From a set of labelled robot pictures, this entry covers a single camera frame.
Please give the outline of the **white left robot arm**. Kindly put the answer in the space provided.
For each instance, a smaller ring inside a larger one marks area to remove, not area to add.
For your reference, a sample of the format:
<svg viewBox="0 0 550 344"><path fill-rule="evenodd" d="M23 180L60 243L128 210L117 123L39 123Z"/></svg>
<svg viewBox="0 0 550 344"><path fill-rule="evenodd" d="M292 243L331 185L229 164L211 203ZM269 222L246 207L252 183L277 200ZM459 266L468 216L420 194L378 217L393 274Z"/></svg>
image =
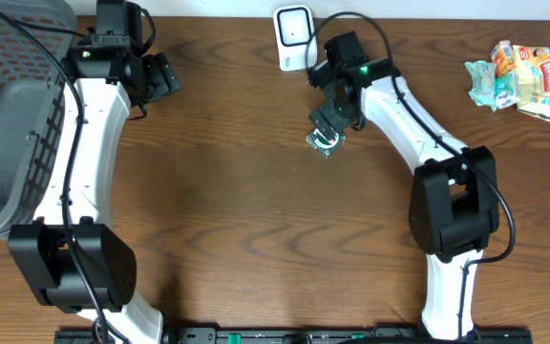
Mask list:
<svg viewBox="0 0 550 344"><path fill-rule="evenodd" d="M97 22L57 63L65 115L53 172L32 222L12 227L8 247L35 299L91 323L91 343L172 343L165 316L136 288L134 252L112 229L116 151L133 108L180 84L165 54L152 54L142 28L149 12L100 1Z"/></svg>

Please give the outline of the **dark green round-logo packet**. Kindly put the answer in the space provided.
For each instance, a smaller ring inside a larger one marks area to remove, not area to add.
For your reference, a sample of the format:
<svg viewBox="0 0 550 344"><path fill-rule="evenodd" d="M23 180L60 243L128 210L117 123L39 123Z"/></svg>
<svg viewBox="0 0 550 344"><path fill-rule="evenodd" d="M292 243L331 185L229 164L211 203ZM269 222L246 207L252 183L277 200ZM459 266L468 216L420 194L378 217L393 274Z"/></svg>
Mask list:
<svg viewBox="0 0 550 344"><path fill-rule="evenodd" d="M328 140L319 132L318 129L315 129L307 135L307 144L326 159L328 159L329 156L335 152L345 140L346 136L343 133L336 133L334 140Z"/></svg>

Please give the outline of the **mint green wipes pack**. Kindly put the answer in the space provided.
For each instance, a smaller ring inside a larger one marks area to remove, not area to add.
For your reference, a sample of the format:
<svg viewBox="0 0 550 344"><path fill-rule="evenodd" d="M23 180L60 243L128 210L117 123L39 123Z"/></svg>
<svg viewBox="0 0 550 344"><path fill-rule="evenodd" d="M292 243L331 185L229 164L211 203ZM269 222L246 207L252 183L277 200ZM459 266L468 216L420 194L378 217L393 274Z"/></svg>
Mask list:
<svg viewBox="0 0 550 344"><path fill-rule="evenodd" d="M477 106L488 106L494 112L496 106L496 65L486 61L464 63L472 81L469 97Z"/></svg>

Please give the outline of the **teal Kleenex tissue pack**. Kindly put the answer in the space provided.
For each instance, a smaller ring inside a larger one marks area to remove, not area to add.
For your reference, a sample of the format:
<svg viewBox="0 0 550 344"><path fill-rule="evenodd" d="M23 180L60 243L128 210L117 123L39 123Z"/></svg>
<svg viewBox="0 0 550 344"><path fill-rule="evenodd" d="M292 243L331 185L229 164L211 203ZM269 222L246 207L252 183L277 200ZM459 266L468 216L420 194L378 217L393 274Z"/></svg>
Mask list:
<svg viewBox="0 0 550 344"><path fill-rule="evenodd" d="M520 101L518 75L510 71L496 78L495 103L498 110L510 107Z"/></svg>

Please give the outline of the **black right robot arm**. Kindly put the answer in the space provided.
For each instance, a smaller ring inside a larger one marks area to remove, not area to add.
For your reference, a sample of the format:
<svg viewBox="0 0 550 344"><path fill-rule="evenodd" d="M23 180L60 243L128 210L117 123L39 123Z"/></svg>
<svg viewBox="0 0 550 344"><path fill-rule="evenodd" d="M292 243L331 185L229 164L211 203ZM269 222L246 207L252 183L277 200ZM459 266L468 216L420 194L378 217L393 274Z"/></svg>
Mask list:
<svg viewBox="0 0 550 344"><path fill-rule="evenodd" d="M309 73L325 103L310 115L307 143L327 157L344 131L374 123L412 172L409 226L427 255L427 298L421 326L428 337L469 340L475 329L476 267L499 225L494 156L448 133L410 91L388 59L370 60L355 32L324 45L327 59Z"/></svg>

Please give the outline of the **cream snack bag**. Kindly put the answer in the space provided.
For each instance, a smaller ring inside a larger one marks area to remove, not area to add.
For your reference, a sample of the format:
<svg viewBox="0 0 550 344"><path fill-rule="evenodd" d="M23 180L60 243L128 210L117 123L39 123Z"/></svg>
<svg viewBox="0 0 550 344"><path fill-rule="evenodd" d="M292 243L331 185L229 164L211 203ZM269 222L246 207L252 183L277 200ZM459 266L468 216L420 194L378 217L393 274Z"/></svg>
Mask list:
<svg viewBox="0 0 550 344"><path fill-rule="evenodd" d="M518 75L518 110L550 122L550 48L513 46Z"/></svg>

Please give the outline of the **orange Kleenex tissue pack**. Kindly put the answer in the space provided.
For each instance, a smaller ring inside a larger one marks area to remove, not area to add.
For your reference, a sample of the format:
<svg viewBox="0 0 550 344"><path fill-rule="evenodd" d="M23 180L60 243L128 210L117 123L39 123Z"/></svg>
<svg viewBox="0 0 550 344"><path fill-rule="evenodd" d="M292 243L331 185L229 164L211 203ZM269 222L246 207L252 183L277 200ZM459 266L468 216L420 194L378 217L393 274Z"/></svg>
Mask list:
<svg viewBox="0 0 550 344"><path fill-rule="evenodd" d="M513 48L509 40L499 41L490 53L496 67L496 77L501 77L516 69Z"/></svg>

